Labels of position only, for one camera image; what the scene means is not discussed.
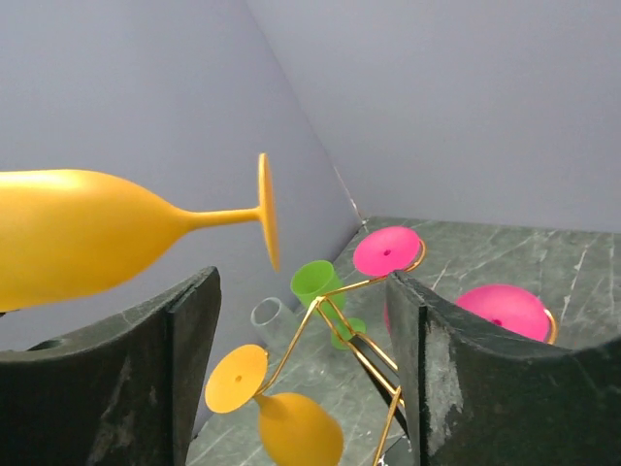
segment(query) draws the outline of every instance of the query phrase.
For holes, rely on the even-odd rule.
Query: marble countertop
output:
[[[512,283],[535,293],[555,315],[558,346],[583,348],[621,332],[621,313],[615,312],[621,302],[621,253],[615,255],[621,235],[374,217],[335,261],[344,283],[366,278],[353,267],[353,251],[369,233],[390,225],[414,228],[427,243],[427,257],[412,274],[446,299],[487,283]],[[355,290],[344,313],[363,318],[370,337],[392,354],[383,300],[382,284]],[[386,406],[354,356],[332,348],[324,324],[313,325],[300,346],[271,392],[295,391],[320,403],[343,428],[341,464],[369,465]],[[273,465],[259,441],[257,416],[254,403],[213,416],[190,446],[186,464]],[[387,445],[401,434],[393,422]]]

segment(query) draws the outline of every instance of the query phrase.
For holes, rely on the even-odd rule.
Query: gold wire rack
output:
[[[408,266],[407,269],[404,270],[404,272],[409,273],[413,271],[414,269],[416,269],[422,263],[425,256],[427,255],[427,245],[425,244],[423,240],[420,240],[420,245],[421,245],[421,251],[418,254],[418,257],[416,258],[416,260],[414,260],[414,262],[412,262]],[[395,416],[397,409],[399,408],[399,406],[405,407],[406,404],[402,396],[401,386],[400,385],[394,386],[391,382],[389,382],[379,372],[376,366],[374,366],[374,364],[367,358],[367,356],[365,356],[357,347],[352,345],[349,342],[349,340],[353,338],[354,336],[360,338],[371,348],[372,352],[374,352],[377,355],[377,357],[379,357],[386,365],[388,365],[388,367],[393,369],[395,372],[397,372],[397,364],[371,338],[369,338],[364,333],[355,331],[351,327],[347,318],[344,316],[343,312],[339,309],[339,307],[332,300],[332,296],[335,296],[341,293],[346,293],[348,291],[352,291],[354,289],[362,288],[362,287],[369,286],[372,284],[383,282],[386,280],[387,277],[388,276],[376,277],[376,278],[372,278],[368,280],[363,280],[362,282],[348,284],[339,289],[335,289],[334,291],[330,291],[322,296],[317,296],[312,301],[312,303],[310,303],[310,306],[306,314],[304,315],[304,318],[302,319],[302,323],[298,327],[298,330],[296,331],[293,339],[291,340],[291,343],[289,344],[289,347],[287,348],[287,351],[285,352],[284,356],[280,360],[280,363],[277,366],[276,370],[274,371],[272,376],[265,383],[263,383],[263,385],[261,385],[261,387],[257,391],[257,394],[262,394],[277,381],[278,376],[280,375],[280,372],[282,371],[282,368],[287,363],[287,360],[289,359],[289,356],[291,355],[291,351],[293,351],[293,349],[295,348],[296,344],[300,340],[300,337],[302,336],[302,332],[304,331],[304,329],[307,327],[307,324],[311,320],[312,313],[317,311],[317,313],[323,318],[323,320],[326,322],[326,324],[330,328],[330,331],[339,339],[339,341],[343,345],[345,345],[347,348],[349,348],[353,352],[355,357],[370,372],[370,374],[373,375],[373,377],[381,384],[381,386],[383,386],[383,388],[387,390],[387,392],[392,397],[392,401],[388,408],[388,414],[386,415],[386,421],[384,422],[381,435],[379,436],[379,442],[376,447],[376,453],[374,455],[374,460],[372,463],[374,466],[377,465],[377,463],[379,462],[379,459],[381,458],[381,454],[384,450],[386,439],[388,437],[388,431],[390,429],[390,425],[392,423],[392,420]],[[339,333],[337,326],[321,310],[320,308],[321,304],[326,303],[326,302],[332,307],[332,309],[337,314],[339,320],[342,322],[342,324],[345,326],[347,331],[350,333],[351,337],[349,337],[349,339],[344,338],[341,335],[341,333]],[[550,320],[550,335],[548,337],[547,343],[553,344],[556,341],[556,338],[558,336],[558,326],[556,324],[556,320],[554,316],[552,315],[552,313],[550,313],[547,309],[545,310],[545,313],[548,319]]]

